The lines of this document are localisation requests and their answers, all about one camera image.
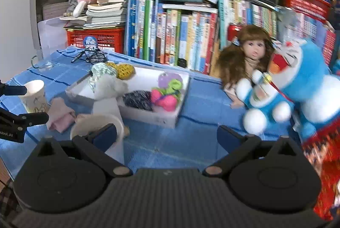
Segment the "white plush hand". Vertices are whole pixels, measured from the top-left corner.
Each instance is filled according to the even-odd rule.
[[[290,119],[290,116],[292,115],[292,111],[290,109],[290,106],[288,102],[281,101],[279,102],[273,109],[272,112],[273,119],[277,123],[285,122]]]
[[[259,70],[254,70],[252,74],[252,81],[255,84],[258,84],[263,76],[263,73]]]
[[[252,89],[251,82],[246,78],[241,78],[236,84],[235,88],[236,96],[238,97],[239,100],[244,101],[249,92],[251,91],[251,89]]]

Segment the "pink cloth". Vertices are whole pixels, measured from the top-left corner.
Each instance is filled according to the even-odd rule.
[[[75,113],[72,108],[66,106],[62,98],[54,98],[51,101],[51,108],[48,111],[49,120],[46,123],[48,130],[55,129],[63,133],[74,123]]]

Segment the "blue tablecloth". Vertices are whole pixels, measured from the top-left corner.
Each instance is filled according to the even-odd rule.
[[[41,79],[45,83],[48,100],[55,96],[65,99],[67,106],[77,114],[90,113],[91,108],[70,102],[65,89],[91,69],[84,59],[71,64],[79,52],[74,47],[54,52],[51,55],[53,68],[47,71],[27,69],[12,78],[8,84],[23,85],[28,81]],[[174,68],[151,63],[122,54],[108,52],[113,62],[132,62],[134,64],[156,66],[162,69]],[[190,72],[191,80],[188,93],[175,129],[163,128],[148,123],[124,119],[130,127],[130,136],[125,139],[125,164],[133,171],[141,167],[197,167],[203,169],[226,155],[216,139],[218,125],[224,124],[244,134],[242,116],[245,108],[231,109],[231,100],[221,90],[218,79]],[[19,97],[2,96],[0,106],[14,114],[25,113]],[[265,140],[275,140],[279,135],[290,134],[290,123],[282,123],[268,129],[263,135]],[[0,156],[12,177],[15,177],[24,161],[41,138],[52,135],[57,140],[68,140],[70,128],[60,134],[49,131],[46,125],[30,127],[23,144],[0,140]]]

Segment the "paper cup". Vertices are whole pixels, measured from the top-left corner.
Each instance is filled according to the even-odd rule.
[[[47,103],[44,90],[44,82],[42,80],[32,80],[24,85],[27,93],[19,96],[23,102],[27,113],[48,112],[50,106]]]

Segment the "blue sticker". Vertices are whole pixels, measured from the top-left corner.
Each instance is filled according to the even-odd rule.
[[[83,41],[84,47],[89,49],[98,48],[97,39],[93,36],[86,36]]]

